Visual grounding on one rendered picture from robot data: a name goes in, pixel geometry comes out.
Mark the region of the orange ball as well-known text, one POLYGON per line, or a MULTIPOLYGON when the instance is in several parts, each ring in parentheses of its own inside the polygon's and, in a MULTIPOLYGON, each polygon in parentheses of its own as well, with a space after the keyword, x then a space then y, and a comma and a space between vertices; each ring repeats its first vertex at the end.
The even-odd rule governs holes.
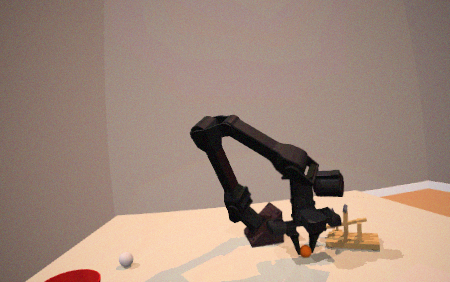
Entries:
POLYGON ((304 258, 304 257, 308 257, 309 255, 311 255, 311 251, 312 251, 312 249, 309 247, 309 246, 307 246, 307 245, 303 245, 303 246, 301 246, 300 247, 300 250, 301 250, 301 256, 304 258))

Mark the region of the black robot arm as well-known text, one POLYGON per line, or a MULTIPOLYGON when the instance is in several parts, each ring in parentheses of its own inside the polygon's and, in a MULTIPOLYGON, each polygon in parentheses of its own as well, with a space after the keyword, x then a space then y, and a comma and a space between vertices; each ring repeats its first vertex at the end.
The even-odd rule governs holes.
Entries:
MULTIPOLYGON (((290 179, 291 198, 343 197, 344 179, 339 170, 319 171, 319 164, 299 147, 282 144, 255 129, 236 115, 205 116, 191 128, 190 136, 195 145, 204 151, 224 190, 224 203, 229 220, 242 221, 252 234, 266 218, 257 214, 251 204, 253 200, 248 187, 240 185, 222 147, 222 137, 230 136, 272 162, 274 169, 290 179), (307 175, 304 174, 309 166, 307 175), (313 188, 312 188, 313 186, 313 188)), ((298 205, 295 225, 303 225, 306 232, 315 234, 325 231, 326 223, 332 222, 329 207, 315 208, 298 205)))

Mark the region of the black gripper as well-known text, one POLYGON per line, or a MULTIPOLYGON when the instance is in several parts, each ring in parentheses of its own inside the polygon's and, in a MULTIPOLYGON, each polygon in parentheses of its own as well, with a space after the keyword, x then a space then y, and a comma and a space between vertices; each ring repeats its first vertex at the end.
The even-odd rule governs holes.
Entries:
MULTIPOLYGON (((290 237, 290 239, 292 239, 292 242, 294 244, 296 252, 300 255, 301 250, 300 250, 299 239, 298 239, 300 234, 297 232, 296 227, 298 227, 298 226, 295 225, 296 208, 298 205, 302 205, 302 209, 307 208, 307 207, 309 207, 310 202, 315 203, 316 201, 314 201, 313 196, 308 197, 308 198, 291 198, 290 197, 289 201, 291 203, 291 208, 292 208, 291 217, 293 218, 293 220, 284 221, 281 218, 268 219, 267 229, 270 232, 269 234, 271 236, 287 234, 287 236, 290 237)), ((342 220, 341 216, 333 211, 331 211, 331 213, 332 213, 332 222, 327 223, 327 224, 329 226, 331 226, 331 228, 341 225, 341 220, 342 220)), ((309 247, 312 249, 311 254, 313 253, 316 242, 322 232, 324 232, 324 231, 316 232, 315 234, 309 233, 308 240, 309 240, 309 247)))

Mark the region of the white ball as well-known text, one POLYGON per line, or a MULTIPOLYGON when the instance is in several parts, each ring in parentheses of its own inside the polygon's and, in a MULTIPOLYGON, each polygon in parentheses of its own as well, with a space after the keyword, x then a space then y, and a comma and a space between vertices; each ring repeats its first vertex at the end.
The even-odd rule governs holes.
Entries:
POLYGON ((133 263, 134 257, 130 252, 124 252, 119 256, 119 263, 122 266, 128 267, 133 263))

